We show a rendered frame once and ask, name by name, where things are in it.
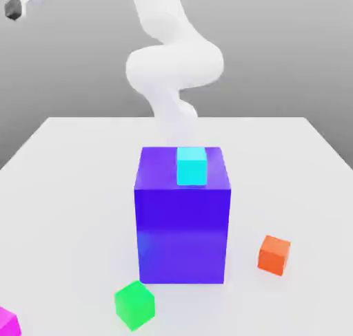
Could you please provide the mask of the small cyan cube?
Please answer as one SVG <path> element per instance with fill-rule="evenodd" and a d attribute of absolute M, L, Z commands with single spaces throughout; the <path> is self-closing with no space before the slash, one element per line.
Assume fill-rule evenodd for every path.
<path fill-rule="evenodd" d="M 208 161 L 205 147 L 178 147 L 176 165 L 176 181 L 178 185 L 206 185 Z"/>

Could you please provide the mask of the small magenta cube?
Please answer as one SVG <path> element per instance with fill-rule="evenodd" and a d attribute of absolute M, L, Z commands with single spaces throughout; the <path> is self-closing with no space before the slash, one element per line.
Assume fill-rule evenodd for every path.
<path fill-rule="evenodd" d="M 0 306 L 0 336 L 21 336 L 17 316 Z"/>

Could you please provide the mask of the small green cube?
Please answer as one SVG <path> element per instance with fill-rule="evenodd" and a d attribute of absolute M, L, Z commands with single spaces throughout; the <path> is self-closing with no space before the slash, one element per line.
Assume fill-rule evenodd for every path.
<path fill-rule="evenodd" d="M 117 316 L 135 331 L 150 321 L 156 313 L 154 295 L 139 280 L 135 280 L 114 294 Z"/>

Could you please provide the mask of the small orange cube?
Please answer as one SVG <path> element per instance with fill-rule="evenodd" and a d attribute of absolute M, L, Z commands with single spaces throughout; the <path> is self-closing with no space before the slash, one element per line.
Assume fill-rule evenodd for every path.
<path fill-rule="evenodd" d="M 291 243 L 267 235 L 259 250 L 257 266 L 267 272 L 282 276 L 285 270 Z"/>

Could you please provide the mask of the large purple box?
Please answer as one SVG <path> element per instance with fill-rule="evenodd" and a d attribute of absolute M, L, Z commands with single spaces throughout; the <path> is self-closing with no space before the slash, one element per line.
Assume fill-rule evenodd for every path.
<path fill-rule="evenodd" d="M 145 284 L 221 284 L 231 186 L 223 153 L 205 150 L 205 186 L 177 184 L 177 150 L 143 147 L 134 186 L 139 278 Z"/>

